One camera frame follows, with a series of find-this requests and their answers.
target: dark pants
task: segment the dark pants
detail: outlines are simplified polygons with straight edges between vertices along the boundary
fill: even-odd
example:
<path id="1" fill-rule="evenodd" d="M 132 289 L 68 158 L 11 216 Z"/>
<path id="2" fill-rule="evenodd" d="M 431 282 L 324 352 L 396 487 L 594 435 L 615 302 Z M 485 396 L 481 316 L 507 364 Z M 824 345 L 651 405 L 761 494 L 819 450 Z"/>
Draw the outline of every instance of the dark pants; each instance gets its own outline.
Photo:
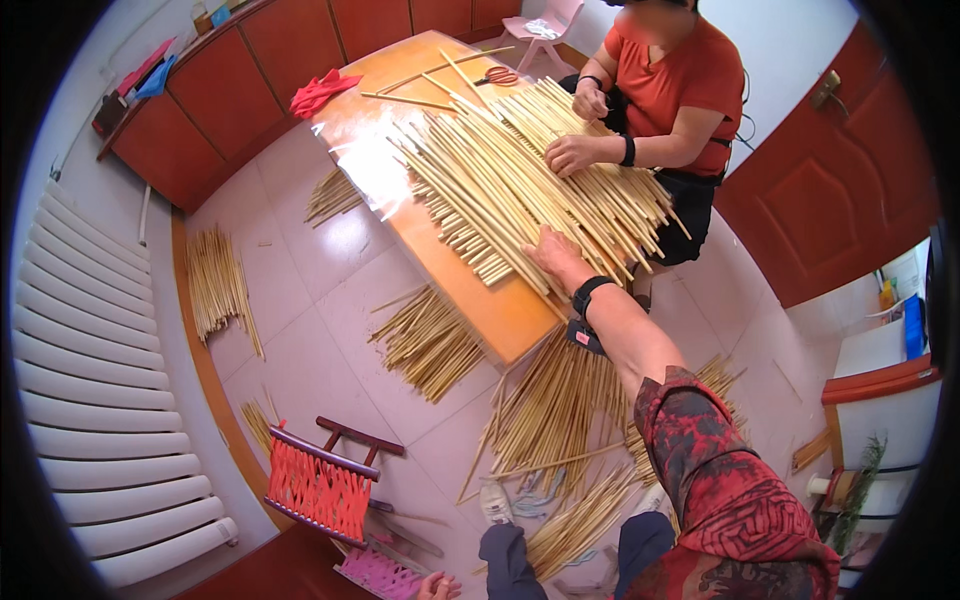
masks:
<path id="1" fill-rule="evenodd" d="M 564 77 L 559 81 L 560 86 L 571 94 L 575 93 L 579 77 L 579 75 Z M 626 133 L 627 106 L 629 105 L 630 100 L 620 91 L 620 88 L 614 85 L 607 92 L 607 116 L 600 120 L 612 132 Z M 657 229 L 657 235 L 660 237 L 657 245 L 663 250 L 664 258 L 652 254 L 649 259 L 664 267 L 679 265 L 687 260 L 696 260 L 700 257 L 700 247 L 707 240 L 710 208 L 713 206 L 713 190 L 723 181 L 723 175 L 702 177 L 686 171 L 662 169 L 656 174 L 656 178 L 660 185 L 673 196 L 674 211 L 692 239 L 686 239 L 686 235 L 676 224 L 671 224 L 669 227 L 660 226 Z"/>
<path id="2" fill-rule="evenodd" d="M 620 528 L 620 580 L 614 600 L 620 600 L 643 569 L 673 547 L 673 527 L 661 513 L 641 513 Z M 494 525 L 480 539 L 480 558 L 487 561 L 487 594 L 491 600 L 546 600 L 546 592 L 527 563 L 523 528 Z"/>

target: black skirt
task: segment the black skirt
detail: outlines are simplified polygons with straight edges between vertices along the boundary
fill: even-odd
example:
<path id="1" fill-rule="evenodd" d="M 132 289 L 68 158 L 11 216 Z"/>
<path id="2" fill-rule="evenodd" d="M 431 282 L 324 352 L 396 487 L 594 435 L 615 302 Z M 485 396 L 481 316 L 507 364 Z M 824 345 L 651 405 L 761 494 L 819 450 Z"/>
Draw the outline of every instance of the black skirt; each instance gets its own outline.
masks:
<path id="1" fill-rule="evenodd" d="M 571 94 L 576 92 L 578 75 L 570 75 L 559 81 L 561 87 Z M 607 92 L 607 116 L 601 119 L 613 132 L 627 132 L 627 100 L 623 92 L 615 85 Z M 657 228 L 660 237 L 657 245 L 663 251 L 664 258 L 653 254 L 650 260 L 664 267 L 679 265 L 687 260 L 700 257 L 700 247 L 707 240 L 710 227 L 710 210 L 713 207 L 713 190 L 723 181 L 723 174 L 711 177 L 693 175 L 676 169 L 663 169 L 656 175 L 657 181 L 673 196 L 673 210 L 684 223 L 692 239 L 686 239 L 680 227 L 667 218 L 670 225 Z"/>

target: red patterned shirt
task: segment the red patterned shirt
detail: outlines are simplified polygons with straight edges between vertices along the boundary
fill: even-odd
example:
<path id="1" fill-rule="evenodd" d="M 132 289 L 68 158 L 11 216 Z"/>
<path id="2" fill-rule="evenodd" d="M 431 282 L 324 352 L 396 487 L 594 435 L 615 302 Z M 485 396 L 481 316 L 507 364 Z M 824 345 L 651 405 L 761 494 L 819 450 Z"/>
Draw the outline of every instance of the red patterned shirt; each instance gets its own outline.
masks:
<path id="1" fill-rule="evenodd" d="M 634 419 L 683 533 L 625 600 L 833 598 L 839 557 L 693 373 L 667 367 L 663 385 L 644 380 Z"/>

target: white cloth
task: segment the white cloth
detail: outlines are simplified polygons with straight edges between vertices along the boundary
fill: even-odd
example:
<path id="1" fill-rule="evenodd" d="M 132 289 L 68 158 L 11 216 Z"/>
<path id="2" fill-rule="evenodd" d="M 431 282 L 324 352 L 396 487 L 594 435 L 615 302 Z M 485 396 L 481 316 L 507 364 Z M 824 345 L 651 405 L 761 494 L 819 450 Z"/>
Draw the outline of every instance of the white cloth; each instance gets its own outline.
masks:
<path id="1" fill-rule="evenodd" d="M 560 37 L 560 34 L 546 26 L 546 21 L 543 19 L 527 21 L 523 24 L 523 29 L 527 30 L 531 34 L 534 34 L 535 36 L 544 37 L 546 39 L 557 39 Z"/>

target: orange table top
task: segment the orange table top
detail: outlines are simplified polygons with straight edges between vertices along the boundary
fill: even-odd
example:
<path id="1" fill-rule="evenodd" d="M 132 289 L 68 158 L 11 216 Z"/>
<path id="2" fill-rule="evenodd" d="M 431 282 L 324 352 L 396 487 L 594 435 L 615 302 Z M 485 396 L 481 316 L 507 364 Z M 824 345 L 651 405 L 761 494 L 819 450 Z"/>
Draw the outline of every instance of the orange table top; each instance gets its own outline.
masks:
<path id="1" fill-rule="evenodd" d="M 368 205 L 399 237 L 426 273 L 467 318 L 476 332 L 504 365 L 512 365 L 557 323 L 557 316 L 543 299 L 517 275 L 510 275 L 488 288 L 472 268 L 437 238 L 440 227 L 430 222 L 422 203 L 414 202 L 399 152 L 385 139 L 395 136 L 394 122 L 423 123 L 422 112 L 438 108 L 364 98 L 386 85 L 421 73 L 444 62 L 438 48 L 453 59 L 478 52 L 475 48 L 430 31 L 409 37 L 379 50 L 340 70 L 342 75 L 363 75 L 360 84 L 331 99 L 313 117 L 314 132 L 329 149 L 365 197 Z M 496 55 L 459 63 L 473 81 L 499 65 Z M 480 102 L 469 86 L 450 67 L 431 74 L 467 100 Z M 488 99 L 509 95 L 528 85 L 522 79 L 511 87 L 485 84 L 479 87 Z M 446 93 L 424 78 L 387 92 L 395 96 L 446 104 Z"/>

